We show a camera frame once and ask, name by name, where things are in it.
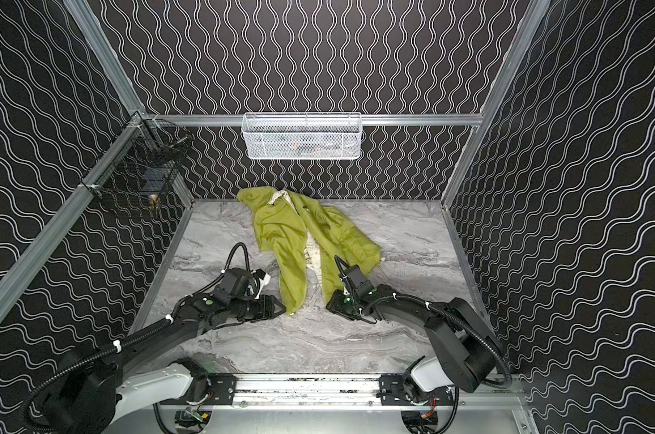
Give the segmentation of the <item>green zip-up jacket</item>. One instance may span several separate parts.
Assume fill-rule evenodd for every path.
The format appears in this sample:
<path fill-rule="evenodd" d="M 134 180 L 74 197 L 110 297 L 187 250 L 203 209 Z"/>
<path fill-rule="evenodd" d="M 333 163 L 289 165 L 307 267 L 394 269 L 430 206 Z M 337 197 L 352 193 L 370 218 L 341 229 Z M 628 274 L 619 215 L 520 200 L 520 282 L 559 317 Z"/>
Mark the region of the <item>green zip-up jacket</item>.
<path fill-rule="evenodd" d="M 270 251 L 280 269 L 280 295 L 287 313 L 301 309 L 309 291 L 307 273 L 321 285 L 325 302 L 343 289 L 335 258 L 365 274 L 382 261 L 382 249 L 334 206 L 270 186 L 249 187 L 237 199 L 252 212 L 261 251 Z"/>

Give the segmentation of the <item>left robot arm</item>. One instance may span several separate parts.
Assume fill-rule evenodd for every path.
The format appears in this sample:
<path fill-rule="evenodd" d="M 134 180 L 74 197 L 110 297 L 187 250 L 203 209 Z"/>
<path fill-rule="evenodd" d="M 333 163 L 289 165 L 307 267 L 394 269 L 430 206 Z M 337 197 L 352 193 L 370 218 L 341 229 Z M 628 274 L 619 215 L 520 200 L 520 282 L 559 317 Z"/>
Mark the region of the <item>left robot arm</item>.
<path fill-rule="evenodd" d="M 148 327 L 87 352 L 68 352 L 57 372 L 25 397 L 23 425 L 32 433 L 103 432 L 125 404 L 126 379 L 142 366 L 210 331 L 285 314 L 282 301 L 264 293 L 267 278 L 245 255 L 242 267 L 226 263 L 218 277 Z"/>

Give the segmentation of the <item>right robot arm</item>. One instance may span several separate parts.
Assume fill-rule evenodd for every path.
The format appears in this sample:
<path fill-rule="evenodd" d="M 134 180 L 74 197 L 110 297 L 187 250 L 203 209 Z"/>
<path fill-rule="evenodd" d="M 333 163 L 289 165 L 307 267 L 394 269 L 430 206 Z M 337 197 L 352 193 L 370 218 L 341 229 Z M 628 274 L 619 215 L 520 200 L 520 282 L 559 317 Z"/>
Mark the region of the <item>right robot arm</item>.
<path fill-rule="evenodd" d="M 328 311 L 371 325 L 394 322 L 428 338 L 434 356 L 419 359 L 403 375 L 407 399 L 443 387 L 475 392 L 481 385 L 504 390 L 513 384 L 503 346 L 466 300 L 427 301 L 372 284 L 357 265 L 338 256 L 335 262 L 344 289 L 330 298 Z"/>

